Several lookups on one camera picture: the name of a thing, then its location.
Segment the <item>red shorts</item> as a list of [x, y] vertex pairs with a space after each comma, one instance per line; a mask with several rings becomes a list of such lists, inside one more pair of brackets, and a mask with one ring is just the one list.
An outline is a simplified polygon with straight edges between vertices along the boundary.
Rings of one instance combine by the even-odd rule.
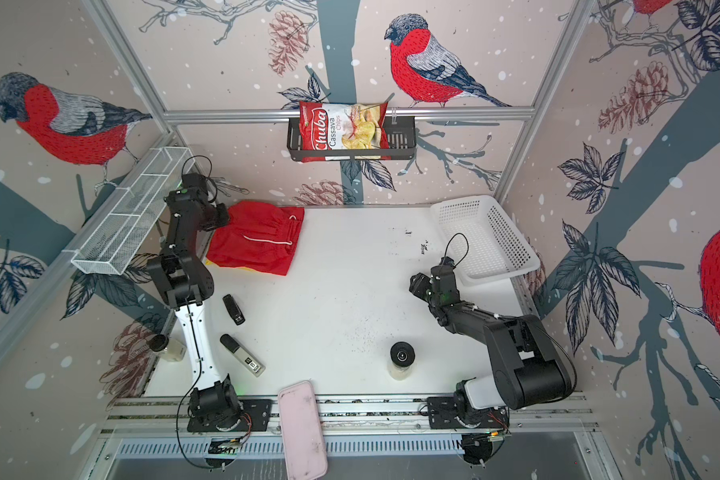
[[286, 276], [296, 254], [305, 209], [242, 201], [228, 212], [230, 221], [215, 231], [207, 261], [218, 267], [246, 262], [260, 266], [261, 273]]

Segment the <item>white plastic basket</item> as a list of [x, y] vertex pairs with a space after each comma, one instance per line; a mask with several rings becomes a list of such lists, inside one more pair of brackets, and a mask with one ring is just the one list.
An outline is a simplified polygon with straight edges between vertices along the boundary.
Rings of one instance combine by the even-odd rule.
[[430, 207], [434, 227], [458, 260], [457, 278], [485, 284], [537, 271], [541, 262], [528, 241], [491, 196], [468, 196]]

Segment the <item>yellow shorts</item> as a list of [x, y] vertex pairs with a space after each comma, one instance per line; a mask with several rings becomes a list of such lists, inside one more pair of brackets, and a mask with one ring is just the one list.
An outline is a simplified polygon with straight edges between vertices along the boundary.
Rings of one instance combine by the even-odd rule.
[[260, 266], [255, 265], [255, 264], [249, 264], [246, 262], [227, 262], [224, 264], [219, 264], [219, 267], [228, 268], [228, 269], [241, 269], [241, 270], [253, 271], [253, 272], [262, 272], [262, 269]]

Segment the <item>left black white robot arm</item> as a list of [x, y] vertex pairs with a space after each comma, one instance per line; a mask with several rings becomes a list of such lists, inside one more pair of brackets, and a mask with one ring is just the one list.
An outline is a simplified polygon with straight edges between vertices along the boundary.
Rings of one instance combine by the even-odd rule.
[[208, 340], [200, 331], [203, 303], [214, 293], [210, 271], [199, 256], [198, 234], [224, 226], [226, 209], [215, 205], [203, 187], [181, 186], [165, 198], [170, 222], [167, 238], [147, 272], [164, 304], [181, 324], [192, 368], [187, 411], [190, 432], [231, 431], [243, 409], [229, 377], [222, 378], [208, 358]]

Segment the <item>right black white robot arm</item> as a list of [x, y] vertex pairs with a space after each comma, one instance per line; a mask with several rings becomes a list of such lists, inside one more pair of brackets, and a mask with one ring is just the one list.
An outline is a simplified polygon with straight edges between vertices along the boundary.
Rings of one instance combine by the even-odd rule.
[[500, 315], [463, 300], [453, 266], [437, 265], [429, 275], [413, 275], [409, 292], [427, 304], [446, 331], [483, 344], [491, 367], [488, 376], [460, 381], [449, 407], [428, 408], [432, 428], [479, 428], [490, 421], [506, 430], [510, 410], [562, 401], [576, 389], [570, 356], [541, 320]]

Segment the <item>jar with black lid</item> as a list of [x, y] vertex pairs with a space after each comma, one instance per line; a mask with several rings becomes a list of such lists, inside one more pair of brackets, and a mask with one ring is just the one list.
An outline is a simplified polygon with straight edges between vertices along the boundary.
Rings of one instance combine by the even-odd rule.
[[388, 371], [397, 381], [408, 378], [413, 369], [416, 354], [413, 346], [404, 341], [398, 341], [390, 348]]

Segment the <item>red cassava chips bag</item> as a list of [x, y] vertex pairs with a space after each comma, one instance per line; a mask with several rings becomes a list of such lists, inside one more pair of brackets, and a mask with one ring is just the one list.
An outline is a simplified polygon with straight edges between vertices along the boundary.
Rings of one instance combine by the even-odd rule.
[[300, 151], [316, 152], [302, 162], [344, 160], [329, 155], [343, 150], [381, 150], [389, 147], [383, 128], [388, 104], [299, 103]]

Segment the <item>grey white remote device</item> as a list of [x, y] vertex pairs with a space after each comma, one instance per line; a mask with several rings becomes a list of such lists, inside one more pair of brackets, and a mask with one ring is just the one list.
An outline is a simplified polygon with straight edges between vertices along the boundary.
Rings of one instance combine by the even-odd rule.
[[264, 372], [264, 365], [231, 335], [223, 334], [220, 343], [255, 377], [260, 377]]

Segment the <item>pink silicone case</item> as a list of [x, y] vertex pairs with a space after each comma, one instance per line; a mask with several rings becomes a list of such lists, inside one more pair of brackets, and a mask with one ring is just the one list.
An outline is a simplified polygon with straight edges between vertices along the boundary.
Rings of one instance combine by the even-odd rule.
[[279, 392], [277, 402], [287, 478], [323, 477], [328, 460], [313, 385], [302, 381], [288, 386]]

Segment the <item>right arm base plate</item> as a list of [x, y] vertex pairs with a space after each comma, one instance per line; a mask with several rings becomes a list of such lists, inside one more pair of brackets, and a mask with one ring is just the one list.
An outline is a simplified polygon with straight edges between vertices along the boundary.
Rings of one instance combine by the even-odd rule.
[[426, 399], [424, 407], [433, 430], [444, 429], [509, 429], [509, 411], [505, 407], [477, 409], [464, 394], [451, 397], [434, 396]]

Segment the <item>black wall shelf basket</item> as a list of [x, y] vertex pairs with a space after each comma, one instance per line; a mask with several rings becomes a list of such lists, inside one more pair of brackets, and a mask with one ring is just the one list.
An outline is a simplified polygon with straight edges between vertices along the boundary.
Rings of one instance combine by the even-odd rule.
[[327, 161], [343, 160], [411, 160], [415, 157], [417, 137], [415, 118], [397, 116], [384, 122], [389, 147], [375, 150], [307, 150], [303, 148], [303, 137], [299, 130], [299, 119], [290, 118], [288, 123], [286, 146], [290, 157], [296, 162], [306, 162], [308, 158], [323, 158]]

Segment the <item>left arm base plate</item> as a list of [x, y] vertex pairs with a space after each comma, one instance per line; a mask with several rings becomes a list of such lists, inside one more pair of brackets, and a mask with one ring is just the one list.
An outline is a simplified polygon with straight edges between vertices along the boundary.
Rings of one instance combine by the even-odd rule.
[[193, 414], [187, 430], [190, 433], [214, 434], [263, 432], [268, 428], [272, 404], [270, 399], [243, 399], [238, 414], [234, 414], [230, 408]]

